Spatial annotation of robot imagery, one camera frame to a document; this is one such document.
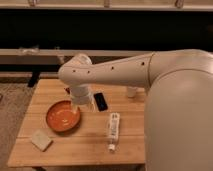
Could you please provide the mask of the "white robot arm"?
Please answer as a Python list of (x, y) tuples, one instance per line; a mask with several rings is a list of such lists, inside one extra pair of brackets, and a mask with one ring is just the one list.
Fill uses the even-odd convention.
[(79, 54), (58, 75), (74, 98), (91, 83), (145, 88), (146, 170), (213, 171), (213, 53), (160, 51), (99, 64)]

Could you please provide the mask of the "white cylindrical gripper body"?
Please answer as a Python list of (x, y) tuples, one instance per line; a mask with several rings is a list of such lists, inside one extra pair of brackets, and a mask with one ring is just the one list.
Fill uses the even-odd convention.
[(73, 112), (76, 112), (80, 106), (86, 106), (91, 111), (95, 109), (93, 94), (89, 85), (71, 87), (70, 98)]

